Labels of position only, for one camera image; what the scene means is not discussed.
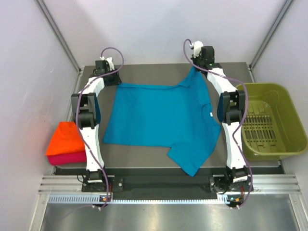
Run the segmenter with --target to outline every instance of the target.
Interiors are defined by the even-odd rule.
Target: teal fabric
[[[103,142],[170,147],[168,156],[194,176],[219,136],[211,111],[206,84],[195,68],[175,86],[122,83]]]

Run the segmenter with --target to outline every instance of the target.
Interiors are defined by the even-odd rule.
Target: orange cloth
[[[85,145],[81,140],[74,122],[60,122],[54,132],[46,156],[85,152]]]

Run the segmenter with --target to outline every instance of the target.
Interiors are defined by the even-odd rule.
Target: red cloth
[[[74,122],[60,122],[54,132],[46,156],[51,165],[86,162],[85,145]]]

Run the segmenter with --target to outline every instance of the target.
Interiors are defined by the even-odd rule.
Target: gray floor
[[[42,231],[298,231],[288,195],[251,195],[240,210],[226,205],[109,205],[101,212],[48,204]]]
[[[246,63],[222,63],[224,73],[243,82],[251,82]],[[125,65],[120,71],[120,77],[126,83],[176,85],[182,81],[191,68],[190,64],[143,64]],[[87,83],[94,66],[86,66],[80,81],[80,89]],[[219,96],[208,81],[208,87],[215,119]],[[116,87],[107,87],[98,96],[102,114],[99,128],[99,139],[103,139],[116,94]],[[101,153],[105,166],[109,167],[178,167],[168,156],[169,148],[139,147],[101,143]],[[212,155],[202,167],[224,167],[227,161],[225,134],[221,129],[220,137]],[[252,162],[254,167],[276,167],[277,161]],[[72,164],[61,167],[84,167],[85,164]]]

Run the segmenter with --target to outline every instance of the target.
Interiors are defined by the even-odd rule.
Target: blue t-shirt
[[[193,67],[175,86],[122,83],[103,142],[170,147],[168,156],[194,176],[219,136],[211,111],[206,84]]]

